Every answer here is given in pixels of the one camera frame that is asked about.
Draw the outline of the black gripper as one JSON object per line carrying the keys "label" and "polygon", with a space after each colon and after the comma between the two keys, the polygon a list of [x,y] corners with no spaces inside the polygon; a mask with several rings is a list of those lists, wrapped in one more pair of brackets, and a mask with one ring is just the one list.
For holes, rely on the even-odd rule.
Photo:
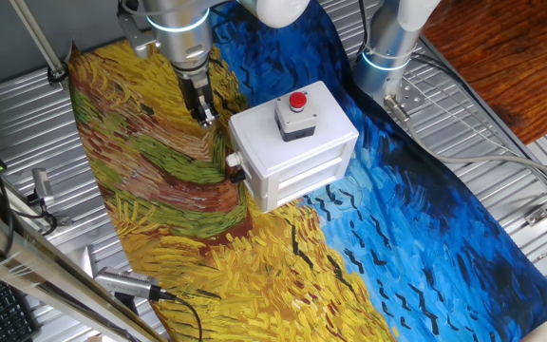
{"label": "black gripper", "polygon": [[192,118],[201,126],[212,125],[218,114],[214,105],[213,90],[209,75],[209,61],[196,66],[173,65],[185,106]]}

